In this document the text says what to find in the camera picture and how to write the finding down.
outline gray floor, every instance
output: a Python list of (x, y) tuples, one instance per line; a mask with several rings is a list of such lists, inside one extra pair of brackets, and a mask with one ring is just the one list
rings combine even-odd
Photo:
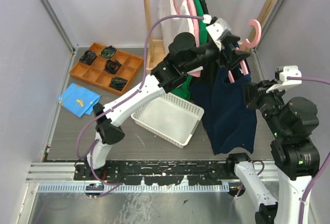
[[(277, 199), (278, 182), (264, 182)], [(54, 211), (50, 208), (65, 208)], [(29, 224), (251, 224), (255, 209), (247, 192), (109, 194), (89, 200), (77, 194), (38, 193)]]
[[(87, 49), (79, 49), (76, 60)], [(142, 56), (142, 49), (126, 49), (128, 53)], [(256, 71), (255, 63), (252, 59), (248, 60), (254, 82), (258, 82), (258, 73)], [(142, 78), (140, 73), (133, 86), (137, 85)], [(106, 104), (115, 100), (118, 96), (112, 93), (100, 90), (96, 87), (90, 86), (73, 78), (69, 79), (68, 85), (72, 82), (78, 83), (98, 94), (100, 94), (100, 103)], [(78, 118), (65, 108), (61, 107), (58, 116), (51, 148), (48, 159), (76, 159), (76, 140), (79, 131), (84, 127), (93, 115), (84, 115)], [(270, 142), (273, 136), (261, 117), (260, 112), (257, 111), (257, 132), (254, 144), (254, 153), (251, 155), (252, 159), (272, 159), (270, 153)], [(113, 146), (108, 159), (226, 159), (226, 154), (219, 154), (214, 156), (209, 139), (200, 122), (189, 144), (180, 149), (175, 145), (161, 139), (144, 128), (138, 126), (131, 118), (128, 118), (122, 125), (125, 132), (125, 138)], [(80, 151), (85, 152), (92, 144), (95, 138), (95, 125), (90, 126), (84, 133), (81, 139)], [(245, 149), (236, 148), (231, 153), (246, 152)]]

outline blue towel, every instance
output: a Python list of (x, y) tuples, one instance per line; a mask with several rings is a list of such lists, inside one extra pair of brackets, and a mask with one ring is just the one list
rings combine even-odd
[(101, 96), (85, 87), (72, 83), (58, 98), (58, 102), (78, 117), (91, 114), (93, 106), (99, 102)]

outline white shirt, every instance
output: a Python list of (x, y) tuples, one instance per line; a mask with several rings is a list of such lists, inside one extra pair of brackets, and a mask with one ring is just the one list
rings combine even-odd
[[(158, 17), (161, 19), (168, 15), (190, 15), (188, 10), (187, 0), (177, 0), (173, 3), (173, 0), (160, 0), (158, 5)], [(194, 35), (194, 25), (191, 19), (186, 18), (174, 18), (167, 19), (161, 23), (161, 31), (163, 34), (163, 43), (165, 54), (169, 52), (169, 45), (173, 42), (176, 35), (182, 32), (189, 32)]]

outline dark blue garment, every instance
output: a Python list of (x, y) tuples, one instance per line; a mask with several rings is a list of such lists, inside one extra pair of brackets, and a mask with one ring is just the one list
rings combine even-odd
[(232, 70), (234, 83), (226, 83), (228, 71), (218, 69), (213, 89), (208, 83), (192, 84), (191, 94), (195, 103), (204, 108), (203, 126), (211, 141), (214, 154), (229, 153), (242, 147), (253, 153), (256, 133), (256, 111), (247, 109), (243, 83), (251, 82), (250, 75)]

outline black mounting plate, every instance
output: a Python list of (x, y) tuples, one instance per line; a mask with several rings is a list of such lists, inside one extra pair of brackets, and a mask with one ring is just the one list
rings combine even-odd
[[(221, 185), (222, 180), (237, 179), (229, 175), (223, 161), (107, 161), (97, 171), (101, 179), (108, 183), (159, 186), (181, 183), (187, 176), (189, 185)], [(77, 164), (74, 180), (95, 180), (88, 166)]]

